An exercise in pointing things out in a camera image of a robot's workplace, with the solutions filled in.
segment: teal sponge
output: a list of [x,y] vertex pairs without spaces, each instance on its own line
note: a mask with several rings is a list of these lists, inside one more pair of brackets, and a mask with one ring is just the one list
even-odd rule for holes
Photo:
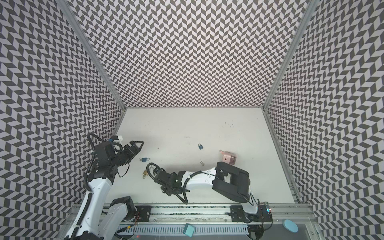
[[192,237],[192,234],[194,231],[195,231],[195,227],[187,223],[184,227],[183,233],[188,237]]

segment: light blue oval object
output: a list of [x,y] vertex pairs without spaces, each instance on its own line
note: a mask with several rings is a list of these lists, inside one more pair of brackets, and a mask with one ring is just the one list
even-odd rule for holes
[[283,226],[285,227],[286,230],[290,232],[297,232],[299,230],[299,228],[297,228],[296,223],[288,219],[283,221]]

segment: chevron pattern wallpaper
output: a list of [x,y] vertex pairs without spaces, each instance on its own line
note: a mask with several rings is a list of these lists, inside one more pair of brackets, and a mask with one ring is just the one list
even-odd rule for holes
[[383,1],[321,1],[268,108],[327,239],[384,239],[383,26]]
[[56,4],[0,3],[0,238],[53,238],[121,114]]
[[261,106],[308,0],[69,0],[126,106]]

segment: black mounting plate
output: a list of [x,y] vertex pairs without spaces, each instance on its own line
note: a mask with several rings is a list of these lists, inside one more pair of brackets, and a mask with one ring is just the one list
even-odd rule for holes
[[149,217],[151,215],[151,206],[149,205],[140,205],[140,206],[135,206],[137,211],[139,211],[139,219],[137,222],[149,222]]
[[[248,221],[247,218],[245,218],[245,212],[243,210],[243,207],[241,205],[232,205],[230,206],[231,212],[228,213],[228,215],[231,216],[232,222],[244,222]],[[269,213],[266,211],[266,206],[261,205],[260,210],[263,211],[263,218],[264,222],[271,222],[272,218],[269,215]],[[262,221],[262,212],[258,211],[257,214],[254,217],[253,221],[261,222]]]

